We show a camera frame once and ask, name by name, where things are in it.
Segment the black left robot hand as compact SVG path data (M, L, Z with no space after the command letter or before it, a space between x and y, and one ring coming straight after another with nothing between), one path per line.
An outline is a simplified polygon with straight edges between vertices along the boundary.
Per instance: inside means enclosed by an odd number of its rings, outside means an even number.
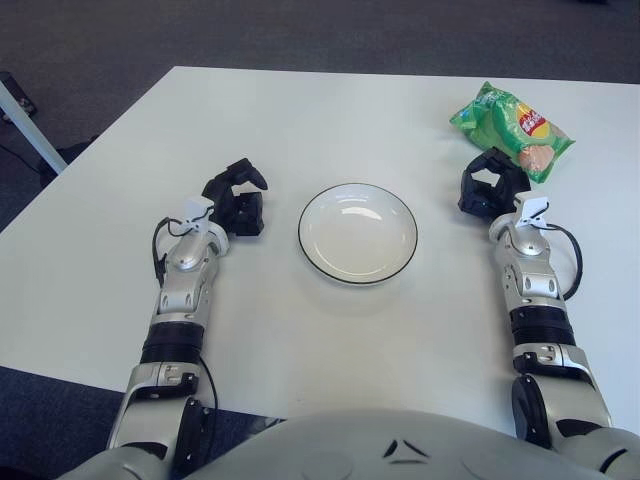
M257 191L233 193L234 186L250 183ZM209 220L221 226L227 234L259 236L264 228L263 196L268 185L261 173L243 158L209 180L202 196L214 203Z

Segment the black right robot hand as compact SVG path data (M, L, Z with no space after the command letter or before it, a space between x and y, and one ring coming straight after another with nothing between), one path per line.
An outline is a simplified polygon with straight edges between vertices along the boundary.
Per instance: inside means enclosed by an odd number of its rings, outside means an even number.
M487 170L498 176L497 182L476 180L474 173ZM531 190L527 173L513 163L502 150L492 147L476 157L463 171L458 207L473 216L494 220L516 211L517 193Z

